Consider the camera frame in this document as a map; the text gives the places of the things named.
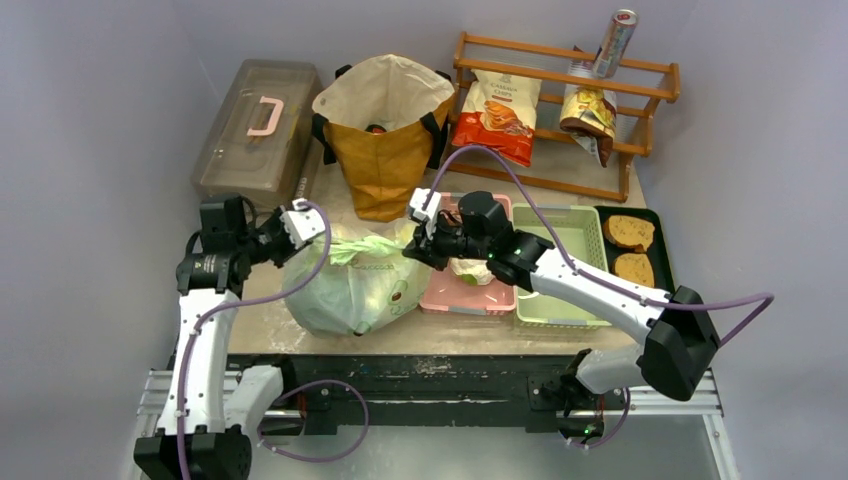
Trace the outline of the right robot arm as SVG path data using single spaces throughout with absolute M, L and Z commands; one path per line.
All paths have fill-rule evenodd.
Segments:
M 405 257 L 439 271 L 453 258 L 481 260 L 498 281 L 565 301 L 632 338 L 617 350 L 578 354 L 561 381 L 569 404 L 584 407 L 599 394 L 632 386 L 650 386 L 677 401 L 692 398 L 720 347 L 697 292 L 649 288 L 582 262 L 554 242 L 514 228 L 489 192 L 462 196 L 457 224 L 440 205 L 440 193 L 414 191 L 407 214 L 416 227 Z

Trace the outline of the green plastic grocery bag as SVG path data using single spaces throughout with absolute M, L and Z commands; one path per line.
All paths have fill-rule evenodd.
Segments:
M 376 231 L 333 223 L 322 268 L 284 299 L 294 320 L 316 336 L 363 336 L 415 309 L 433 273 L 403 256 L 415 227 L 404 219 Z

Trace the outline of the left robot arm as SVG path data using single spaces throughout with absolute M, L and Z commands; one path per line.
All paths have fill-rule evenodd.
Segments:
M 246 367 L 225 393 L 227 349 L 253 266 L 282 266 L 296 251 L 284 209 L 263 221 L 235 194 L 200 204 L 200 227 L 176 268 L 179 335 L 171 383 L 152 434 L 136 440 L 133 459 L 150 479 L 245 479 L 259 442 L 262 408 L 284 409 L 298 382 L 278 365 Z

